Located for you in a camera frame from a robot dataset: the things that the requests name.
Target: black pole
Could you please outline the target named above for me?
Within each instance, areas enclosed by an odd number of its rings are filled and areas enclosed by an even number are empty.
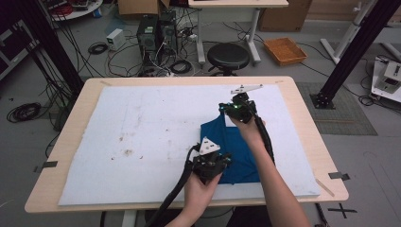
[[[327,108],[336,92],[401,5],[401,0],[378,0],[333,73],[316,96],[316,108]]]
[[[67,53],[65,53],[52,27],[44,17],[44,12],[39,2],[37,0],[13,0],[10,3],[14,4],[34,39],[40,42],[49,58],[59,70],[72,93],[71,98],[73,100],[77,99],[82,90],[83,81],[79,77]]]

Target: white paper sheet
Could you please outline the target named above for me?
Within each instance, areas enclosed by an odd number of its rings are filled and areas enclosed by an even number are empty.
[[[163,201],[179,180],[201,124],[232,85],[105,87],[70,167],[60,205]],[[276,166],[296,196],[318,196],[277,85],[248,93],[267,122]],[[260,183],[221,184],[214,200],[263,198]],[[183,201],[183,192],[176,198]]]

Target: stool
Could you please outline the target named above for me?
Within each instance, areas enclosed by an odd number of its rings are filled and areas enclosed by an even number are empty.
[[[223,76],[236,76],[233,70],[245,68],[250,62],[248,51],[237,44],[217,44],[207,52],[207,60],[214,68],[220,71],[212,74],[211,77],[222,74]]]

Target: hand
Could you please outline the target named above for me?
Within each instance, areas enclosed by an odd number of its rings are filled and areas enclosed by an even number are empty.
[[[244,138],[245,142],[247,142],[248,145],[254,142],[263,143],[260,132],[256,126],[256,123],[254,122],[254,117],[252,117],[247,124],[235,120],[232,117],[230,117],[230,119],[238,127],[239,131],[241,132],[242,138]]]
[[[185,184],[185,202],[183,213],[195,221],[201,217],[206,207],[212,200],[215,193],[221,173],[212,181],[203,184],[201,179],[195,173],[192,173]]]

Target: black tape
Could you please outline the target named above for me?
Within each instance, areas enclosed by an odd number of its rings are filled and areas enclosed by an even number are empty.
[[[56,166],[57,166],[57,162],[58,162],[58,161],[44,162],[44,164],[42,165],[42,167],[36,166],[36,167],[33,169],[33,171],[34,171],[34,172],[37,172],[37,173],[41,173],[42,170],[43,170],[44,168],[47,168],[47,167],[56,167]]]
[[[344,216],[344,218],[347,218],[347,215],[345,214],[346,212],[349,212],[349,213],[357,213],[356,210],[344,209],[344,207],[342,207],[342,204],[341,204],[341,203],[339,203],[339,205],[340,205],[340,209],[337,209],[337,208],[328,208],[327,210],[328,210],[328,211],[342,212],[342,215]]]
[[[328,173],[328,176],[331,179],[342,179],[343,181],[351,179],[348,173],[342,174],[341,172]]]

